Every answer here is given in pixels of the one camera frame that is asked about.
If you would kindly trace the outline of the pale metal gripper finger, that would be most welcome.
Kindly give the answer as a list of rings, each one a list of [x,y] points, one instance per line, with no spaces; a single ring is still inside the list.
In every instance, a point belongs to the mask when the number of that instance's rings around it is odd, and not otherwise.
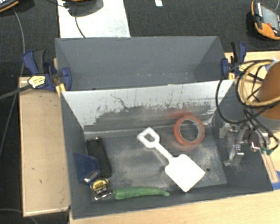
[[[220,138],[224,138],[228,132],[232,132],[236,129],[236,126],[234,124],[230,123],[224,123],[222,127],[219,129],[218,136]]]
[[[243,159],[245,153],[240,144],[233,145],[228,152],[228,159],[223,163],[226,167],[237,167]]]

